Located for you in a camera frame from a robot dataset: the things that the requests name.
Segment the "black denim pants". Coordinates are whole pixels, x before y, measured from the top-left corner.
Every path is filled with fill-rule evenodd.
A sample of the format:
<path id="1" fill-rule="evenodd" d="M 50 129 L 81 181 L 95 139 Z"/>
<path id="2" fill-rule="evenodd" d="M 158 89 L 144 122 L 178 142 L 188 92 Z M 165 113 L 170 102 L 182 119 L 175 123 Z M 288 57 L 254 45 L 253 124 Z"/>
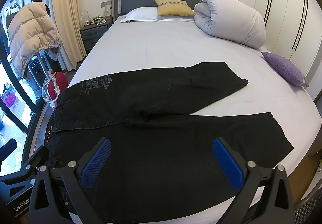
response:
<path id="1" fill-rule="evenodd" d="M 45 137 L 47 164 L 77 161 L 105 137 L 109 158 L 82 182 L 104 221 L 157 222 L 207 210 L 237 193 L 215 159 L 215 138 L 265 168 L 293 150 L 271 113 L 197 115 L 247 84 L 223 62 L 82 81 L 58 98 Z"/>

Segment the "large glass window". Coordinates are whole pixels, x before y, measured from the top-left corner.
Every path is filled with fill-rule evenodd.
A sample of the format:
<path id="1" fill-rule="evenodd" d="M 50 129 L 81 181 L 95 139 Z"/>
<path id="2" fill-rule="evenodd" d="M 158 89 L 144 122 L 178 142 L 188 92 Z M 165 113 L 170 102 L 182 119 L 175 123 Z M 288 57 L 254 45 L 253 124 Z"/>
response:
<path id="1" fill-rule="evenodd" d="M 6 0 L 1 6 L 1 146 L 14 139 L 16 149 L 1 162 L 1 176 L 17 172 L 32 152 L 32 141 L 44 102 L 35 80 L 18 75 L 10 52 L 8 27 L 33 0 Z"/>

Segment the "purple cushion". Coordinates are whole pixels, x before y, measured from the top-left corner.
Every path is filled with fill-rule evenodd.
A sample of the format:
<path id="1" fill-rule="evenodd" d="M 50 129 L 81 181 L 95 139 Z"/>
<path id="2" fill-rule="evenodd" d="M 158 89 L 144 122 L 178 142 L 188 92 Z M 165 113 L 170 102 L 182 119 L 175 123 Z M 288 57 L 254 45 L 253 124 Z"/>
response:
<path id="1" fill-rule="evenodd" d="M 262 52 L 266 62 L 288 83 L 294 86 L 309 87 L 302 71 L 289 59 L 270 52 Z"/>

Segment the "black mesh chair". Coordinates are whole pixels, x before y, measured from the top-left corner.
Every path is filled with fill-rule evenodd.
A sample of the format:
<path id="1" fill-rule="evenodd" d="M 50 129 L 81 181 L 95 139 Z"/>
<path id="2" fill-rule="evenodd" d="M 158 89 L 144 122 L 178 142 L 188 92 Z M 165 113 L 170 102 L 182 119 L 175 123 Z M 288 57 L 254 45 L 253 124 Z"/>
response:
<path id="1" fill-rule="evenodd" d="M 40 56 L 43 60 L 45 70 L 61 71 L 58 61 L 53 61 L 43 51 Z M 43 85 L 46 75 L 37 56 L 33 57 L 33 59 L 28 63 L 26 71 L 27 78 L 25 81 L 27 85 L 30 86 L 34 92 L 41 90 L 41 86 Z"/>

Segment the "white bed mattress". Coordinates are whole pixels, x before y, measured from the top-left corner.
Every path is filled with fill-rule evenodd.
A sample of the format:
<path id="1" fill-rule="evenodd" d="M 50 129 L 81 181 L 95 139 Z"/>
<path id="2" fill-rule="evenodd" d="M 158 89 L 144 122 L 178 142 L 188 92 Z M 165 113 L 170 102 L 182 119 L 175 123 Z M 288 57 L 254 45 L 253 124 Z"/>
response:
<path id="1" fill-rule="evenodd" d="M 122 18 L 100 38 L 69 88 L 114 73 L 223 62 L 248 84 L 197 111 L 197 115 L 222 117 L 271 113 L 293 146 L 278 164 L 282 164 L 288 174 L 297 168 L 318 134 L 321 116 L 306 90 L 286 82 L 264 60 L 260 51 L 208 36 L 192 22 L 121 23 L 120 20 Z M 230 199 L 202 212 L 166 221 L 215 222 Z"/>

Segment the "dark grey nightstand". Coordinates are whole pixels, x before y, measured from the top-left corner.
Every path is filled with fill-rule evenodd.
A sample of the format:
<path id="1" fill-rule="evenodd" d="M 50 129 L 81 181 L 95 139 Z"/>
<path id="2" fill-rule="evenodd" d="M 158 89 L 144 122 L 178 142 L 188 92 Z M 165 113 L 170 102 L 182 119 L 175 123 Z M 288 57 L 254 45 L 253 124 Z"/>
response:
<path id="1" fill-rule="evenodd" d="M 90 53 L 94 45 L 109 30 L 112 24 L 113 20 L 110 19 L 105 23 L 86 25 L 80 29 L 82 42 L 87 54 Z"/>

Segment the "rolled white duvet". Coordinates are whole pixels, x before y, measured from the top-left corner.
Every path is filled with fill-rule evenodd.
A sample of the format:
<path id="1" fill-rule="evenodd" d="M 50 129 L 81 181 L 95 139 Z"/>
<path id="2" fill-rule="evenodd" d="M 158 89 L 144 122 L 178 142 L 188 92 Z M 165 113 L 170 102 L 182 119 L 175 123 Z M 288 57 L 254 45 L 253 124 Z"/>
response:
<path id="1" fill-rule="evenodd" d="M 209 36 L 259 49 L 266 41 L 265 22 L 238 0 L 201 0 L 194 6 L 196 26 Z"/>

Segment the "clutter on nightstand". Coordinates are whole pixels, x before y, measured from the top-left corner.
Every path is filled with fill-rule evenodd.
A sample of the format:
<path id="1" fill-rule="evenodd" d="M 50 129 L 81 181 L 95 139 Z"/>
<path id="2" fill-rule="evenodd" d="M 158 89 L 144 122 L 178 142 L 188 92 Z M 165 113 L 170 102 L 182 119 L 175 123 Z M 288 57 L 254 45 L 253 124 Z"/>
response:
<path id="1" fill-rule="evenodd" d="M 96 15 L 92 16 L 89 14 L 87 10 L 82 11 L 81 13 L 81 21 L 82 21 L 82 26 L 88 26 L 88 25 L 98 25 L 98 24 L 103 24 L 106 22 L 106 17 L 102 15 Z"/>

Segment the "beige puffer jacket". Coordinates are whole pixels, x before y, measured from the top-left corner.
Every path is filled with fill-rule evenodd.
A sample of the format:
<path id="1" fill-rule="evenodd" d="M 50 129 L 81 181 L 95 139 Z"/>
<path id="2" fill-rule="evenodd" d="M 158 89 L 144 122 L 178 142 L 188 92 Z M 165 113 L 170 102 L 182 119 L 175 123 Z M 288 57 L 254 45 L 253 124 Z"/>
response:
<path id="1" fill-rule="evenodd" d="M 18 76 L 27 77 L 28 63 L 39 51 L 45 51 L 57 61 L 62 38 L 45 3 L 32 2 L 18 11 L 8 27 L 8 34 L 12 64 Z"/>

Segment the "white pillow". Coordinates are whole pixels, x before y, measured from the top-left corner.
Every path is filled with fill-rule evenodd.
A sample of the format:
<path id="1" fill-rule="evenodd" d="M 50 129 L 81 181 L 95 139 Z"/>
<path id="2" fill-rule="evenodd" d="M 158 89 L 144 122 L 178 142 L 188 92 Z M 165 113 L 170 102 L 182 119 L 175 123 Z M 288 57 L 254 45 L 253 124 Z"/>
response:
<path id="1" fill-rule="evenodd" d="M 195 22 L 194 17 L 190 16 L 159 16 L 157 7 L 140 7 L 127 13 L 121 23 L 128 22 L 160 22 L 160 21 L 179 21 Z"/>

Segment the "mustard yellow cushion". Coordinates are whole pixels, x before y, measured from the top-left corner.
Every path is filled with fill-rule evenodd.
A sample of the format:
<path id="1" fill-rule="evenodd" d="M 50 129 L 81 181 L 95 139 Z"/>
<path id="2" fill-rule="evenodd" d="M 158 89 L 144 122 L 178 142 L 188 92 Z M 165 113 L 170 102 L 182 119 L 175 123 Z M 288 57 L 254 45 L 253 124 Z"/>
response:
<path id="1" fill-rule="evenodd" d="M 195 16 L 194 11 L 183 0 L 155 0 L 159 16 Z"/>

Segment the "cream curtain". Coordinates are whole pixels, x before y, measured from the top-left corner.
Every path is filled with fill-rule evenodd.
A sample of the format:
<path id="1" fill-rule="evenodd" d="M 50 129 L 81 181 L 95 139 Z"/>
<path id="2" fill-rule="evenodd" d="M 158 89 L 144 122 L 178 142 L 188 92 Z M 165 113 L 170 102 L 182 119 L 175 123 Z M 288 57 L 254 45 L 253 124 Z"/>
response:
<path id="1" fill-rule="evenodd" d="M 51 0 L 58 31 L 62 38 L 62 57 L 67 70 L 75 69 L 86 56 L 82 42 L 79 0 Z"/>

